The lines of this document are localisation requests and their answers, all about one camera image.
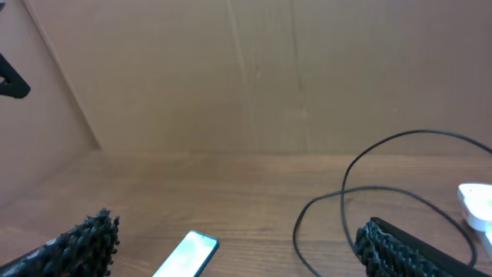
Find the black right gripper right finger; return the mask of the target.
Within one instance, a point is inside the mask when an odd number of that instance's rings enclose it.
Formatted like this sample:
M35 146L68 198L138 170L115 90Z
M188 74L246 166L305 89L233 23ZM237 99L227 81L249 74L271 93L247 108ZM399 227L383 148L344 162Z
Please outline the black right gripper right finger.
M378 217L357 230L354 250L369 277L488 277Z

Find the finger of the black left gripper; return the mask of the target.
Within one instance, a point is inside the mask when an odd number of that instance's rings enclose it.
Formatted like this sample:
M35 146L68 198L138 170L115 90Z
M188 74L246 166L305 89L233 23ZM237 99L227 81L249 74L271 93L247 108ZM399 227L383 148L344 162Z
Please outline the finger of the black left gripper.
M28 83L16 72L1 55L1 95L12 98L25 98L31 91Z

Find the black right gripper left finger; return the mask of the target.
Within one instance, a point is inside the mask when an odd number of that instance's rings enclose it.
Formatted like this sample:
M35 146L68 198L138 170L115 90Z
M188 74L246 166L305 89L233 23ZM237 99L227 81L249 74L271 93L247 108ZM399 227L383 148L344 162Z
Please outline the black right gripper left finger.
M119 217L102 209L31 252L1 266L1 277L105 277L119 245Z

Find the Galaxy S24+ smartphone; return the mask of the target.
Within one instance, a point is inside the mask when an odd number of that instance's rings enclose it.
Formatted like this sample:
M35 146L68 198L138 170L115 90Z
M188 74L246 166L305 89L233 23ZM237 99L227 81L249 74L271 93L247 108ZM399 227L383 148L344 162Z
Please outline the Galaxy S24+ smartphone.
M218 248L215 237L190 230L152 277L198 277Z

